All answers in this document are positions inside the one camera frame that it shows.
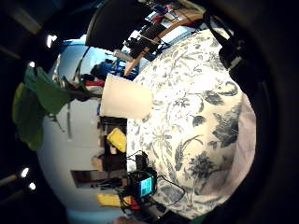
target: white lampshade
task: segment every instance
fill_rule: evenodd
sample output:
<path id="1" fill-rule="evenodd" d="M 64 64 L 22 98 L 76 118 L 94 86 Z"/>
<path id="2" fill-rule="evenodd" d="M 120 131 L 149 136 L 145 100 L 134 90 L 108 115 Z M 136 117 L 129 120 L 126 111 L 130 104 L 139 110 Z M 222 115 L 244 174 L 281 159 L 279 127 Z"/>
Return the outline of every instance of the white lampshade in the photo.
<path id="1" fill-rule="evenodd" d="M 150 90 L 128 79 L 107 75 L 100 116 L 143 119 L 150 113 L 151 106 Z"/>

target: leaf pattern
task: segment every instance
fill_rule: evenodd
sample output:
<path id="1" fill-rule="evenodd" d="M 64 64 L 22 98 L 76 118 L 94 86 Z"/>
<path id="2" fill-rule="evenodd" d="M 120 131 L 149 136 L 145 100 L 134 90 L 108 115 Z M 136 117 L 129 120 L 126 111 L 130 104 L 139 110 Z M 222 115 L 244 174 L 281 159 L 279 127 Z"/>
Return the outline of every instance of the leaf pattern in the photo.
<path id="1" fill-rule="evenodd" d="M 213 147 L 213 149 L 215 150 L 217 148 L 217 142 L 216 141 L 210 141 L 209 143 L 207 143 L 208 146 Z"/>
<path id="2" fill-rule="evenodd" d="M 202 145 L 203 142 L 200 141 L 199 139 L 196 139 L 199 135 L 196 135 L 193 138 L 190 138 L 188 140 L 186 140 L 184 143 L 182 143 L 182 141 L 178 144 L 178 147 L 176 149 L 176 155 L 175 155 L 175 161 L 176 161 L 176 171 L 179 171 L 181 166 L 182 166 L 182 160 L 184 158 L 184 150 L 187 148 L 188 144 L 192 141 L 192 140 L 197 140 L 199 141 Z"/>
<path id="3" fill-rule="evenodd" d="M 214 113 L 215 119 L 218 121 L 216 130 L 213 134 L 221 140 L 221 147 L 228 147 L 234 143 L 238 134 L 238 116 L 241 104 L 234 106 L 224 116 Z"/>
<path id="4" fill-rule="evenodd" d="M 188 218 L 223 202 L 202 193 L 213 184 L 209 181 L 215 172 L 230 169 L 234 155 L 231 143 L 237 137 L 242 92 L 220 63 L 220 47 L 212 35 L 201 31 L 167 49 L 135 79 L 152 90 L 153 107 L 141 120 L 128 119 L 128 130 L 134 128 L 128 131 L 127 144 L 135 142 L 130 154 L 147 151 L 149 166 L 185 189 L 170 209 Z M 209 79 L 210 88 L 203 87 Z M 225 177 L 220 175 L 218 181 Z M 159 180 L 154 199 L 170 204 L 181 193 Z"/>
<path id="5" fill-rule="evenodd" d="M 195 127 L 195 126 L 198 126 L 205 122 L 206 122 L 206 119 L 203 116 L 196 116 L 196 117 L 193 117 L 192 125 L 193 125 L 193 127 Z"/>
<path id="6" fill-rule="evenodd" d="M 238 87 L 236 86 L 236 84 L 234 84 L 234 82 L 232 81 L 228 81 L 225 83 L 225 86 L 230 86 L 231 89 L 228 91 L 219 91 L 218 94 L 223 95 L 223 96 L 234 96 L 237 95 L 238 93 Z"/>
<path id="7" fill-rule="evenodd" d="M 168 172 L 169 172 L 170 179 L 172 180 L 172 182 L 178 183 L 178 179 L 177 179 L 175 169 L 173 168 L 171 162 L 168 159 L 166 159 L 166 161 L 167 161 L 167 169 L 168 169 Z"/>
<path id="8" fill-rule="evenodd" d="M 214 91 L 204 91 L 203 92 L 204 99 L 212 105 L 222 105 L 222 98 Z"/>

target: small monitor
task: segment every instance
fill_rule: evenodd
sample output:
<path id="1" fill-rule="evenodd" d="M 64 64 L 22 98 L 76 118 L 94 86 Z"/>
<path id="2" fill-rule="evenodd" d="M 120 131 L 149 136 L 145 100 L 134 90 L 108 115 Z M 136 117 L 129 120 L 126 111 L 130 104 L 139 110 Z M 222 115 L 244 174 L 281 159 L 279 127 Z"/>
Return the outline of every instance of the small monitor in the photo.
<path id="1" fill-rule="evenodd" d="M 139 182 L 139 197 L 144 197 L 152 193 L 152 177 L 148 177 Z"/>

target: yellow sticky note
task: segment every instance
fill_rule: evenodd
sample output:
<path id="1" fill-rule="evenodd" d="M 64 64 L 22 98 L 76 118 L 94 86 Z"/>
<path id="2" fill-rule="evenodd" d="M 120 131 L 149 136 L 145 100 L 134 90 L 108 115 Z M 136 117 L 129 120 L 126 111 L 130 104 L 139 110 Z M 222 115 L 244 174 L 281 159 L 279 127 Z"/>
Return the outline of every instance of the yellow sticky note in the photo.
<path id="1" fill-rule="evenodd" d="M 113 129 L 112 132 L 107 136 L 107 140 L 120 152 L 125 152 L 126 137 L 120 129 Z"/>
<path id="2" fill-rule="evenodd" d="M 95 196 L 97 201 L 104 206 L 121 207 L 121 200 L 117 194 L 96 194 Z M 124 197 L 123 200 L 127 204 L 131 203 L 130 196 Z"/>

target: green cloth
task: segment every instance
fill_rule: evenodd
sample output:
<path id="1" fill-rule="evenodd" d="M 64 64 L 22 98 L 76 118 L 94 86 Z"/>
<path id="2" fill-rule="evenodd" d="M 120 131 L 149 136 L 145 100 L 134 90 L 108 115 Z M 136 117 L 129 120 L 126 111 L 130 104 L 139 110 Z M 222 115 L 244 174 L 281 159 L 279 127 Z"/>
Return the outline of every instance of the green cloth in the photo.
<path id="1" fill-rule="evenodd" d="M 204 221 L 206 215 L 202 215 L 200 217 L 196 217 L 193 220 L 191 220 L 191 222 L 189 224 L 200 224 Z"/>

